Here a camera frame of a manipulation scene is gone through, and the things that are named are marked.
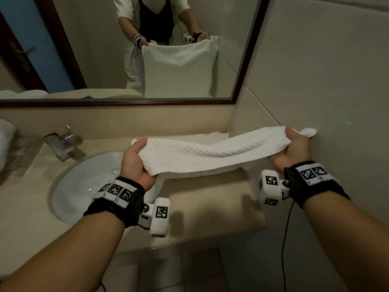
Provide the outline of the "black left wrist band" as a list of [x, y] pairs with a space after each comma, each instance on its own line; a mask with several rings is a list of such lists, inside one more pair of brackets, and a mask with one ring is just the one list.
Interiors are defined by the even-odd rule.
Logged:
[[125, 228], [138, 226], [144, 195], [142, 185], [125, 177], [117, 177], [95, 193], [83, 216], [109, 212], [122, 221]]

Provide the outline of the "white folded towel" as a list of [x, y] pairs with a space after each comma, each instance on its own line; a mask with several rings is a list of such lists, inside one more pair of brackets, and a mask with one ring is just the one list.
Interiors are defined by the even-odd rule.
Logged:
[[16, 131], [17, 127], [13, 123], [0, 118], [0, 174], [6, 166], [9, 150]]

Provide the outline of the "person's right hand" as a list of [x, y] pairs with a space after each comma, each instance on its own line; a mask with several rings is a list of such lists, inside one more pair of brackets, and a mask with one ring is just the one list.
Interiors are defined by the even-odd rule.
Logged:
[[305, 143], [289, 144], [289, 146], [269, 157], [273, 166], [280, 172], [298, 163], [311, 161], [310, 139], [305, 137]]

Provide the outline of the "black wrist band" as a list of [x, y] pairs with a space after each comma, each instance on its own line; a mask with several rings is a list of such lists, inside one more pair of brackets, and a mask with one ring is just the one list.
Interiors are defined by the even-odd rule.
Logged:
[[326, 191], [351, 200], [334, 176], [318, 162], [304, 161], [285, 167], [284, 177], [289, 181], [289, 196], [301, 209], [309, 198]]
[[95, 193], [83, 216], [109, 212], [122, 221], [125, 228], [138, 226], [144, 195], [142, 185], [125, 177], [117, 177]]

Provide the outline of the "dark framed wall mirror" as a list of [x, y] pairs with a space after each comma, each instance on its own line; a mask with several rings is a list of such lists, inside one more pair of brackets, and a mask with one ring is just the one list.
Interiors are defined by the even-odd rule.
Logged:
[[270, 1], [0, 0], [0, 110], [236, 103]]

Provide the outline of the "clear glass tray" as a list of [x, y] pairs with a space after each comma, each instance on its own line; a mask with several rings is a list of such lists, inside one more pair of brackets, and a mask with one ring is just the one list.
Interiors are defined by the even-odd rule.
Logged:
[[43, 140], [34, 137], [17, 138], [10, 147], [6, 171], [23, 176], [39, 153]]

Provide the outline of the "white waffle towel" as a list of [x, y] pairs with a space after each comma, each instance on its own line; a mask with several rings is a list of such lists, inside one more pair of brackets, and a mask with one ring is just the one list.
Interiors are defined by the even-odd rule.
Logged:
[[149, 138], [140, 151], [144, 169], [167, 180], [250, 170], [264, 158], [285, 150], [291, 140], [285, 127], [264, 127], [212, 144]]

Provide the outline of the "person's right forearm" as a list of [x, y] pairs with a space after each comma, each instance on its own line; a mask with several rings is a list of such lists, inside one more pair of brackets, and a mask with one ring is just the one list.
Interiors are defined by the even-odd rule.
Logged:
[[326, 191], [304, 213], [350, 292], [389, 292], [389, 227], [350, 200]]

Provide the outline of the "person's left hand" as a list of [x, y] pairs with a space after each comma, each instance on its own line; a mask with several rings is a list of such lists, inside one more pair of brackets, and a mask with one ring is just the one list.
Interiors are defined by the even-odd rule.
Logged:
[[157, 178], [144, 169], [139, 155], [131, 155], [131, 146], [124, 151], [119, 176], [137, 182], [145, 191], [149, 191], [154, 186]]

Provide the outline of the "white sink basin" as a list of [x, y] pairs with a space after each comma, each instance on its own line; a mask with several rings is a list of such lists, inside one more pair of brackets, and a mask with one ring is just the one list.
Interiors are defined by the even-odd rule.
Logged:
[[[106, 152], [91, 157], [68, 171], [55, 186], [51, 196], [54, 214], [68, 225], [76, 224], [105, 184], [119, 176], [123, 152]], [[163, 187], [158, 177], [145, 194], [144, 203], [153, 204]]]

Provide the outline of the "chrome faucet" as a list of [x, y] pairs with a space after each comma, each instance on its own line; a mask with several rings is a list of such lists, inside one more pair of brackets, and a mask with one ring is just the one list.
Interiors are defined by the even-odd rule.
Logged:
[[86, 154], [79, 146], [83, 143], [81, 136], [71, 132], [69, 126], [66, 126], [65, 134], [56, 132], [43, 137], [43, 141], [53, 150], [57, 159], [65, 162], [69, 159], [80, 161], [85, 158]]

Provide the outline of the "black right wrist band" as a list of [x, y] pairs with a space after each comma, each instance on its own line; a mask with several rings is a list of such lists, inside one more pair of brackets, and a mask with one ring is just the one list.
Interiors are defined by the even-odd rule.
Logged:
[[351, 200], [334, 176], [318, 162], [304, 161], [285, 167], [284, 177], [289, 181], [289, 196], [301, 209], [309, 198], [326, 191]]

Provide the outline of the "person's left forearm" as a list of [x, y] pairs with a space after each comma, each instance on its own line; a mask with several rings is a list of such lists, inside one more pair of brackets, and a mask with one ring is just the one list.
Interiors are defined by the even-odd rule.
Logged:
[[0, 292], [95, 292], [124, 234], [109, 212], [87, 215], [0, 284]]

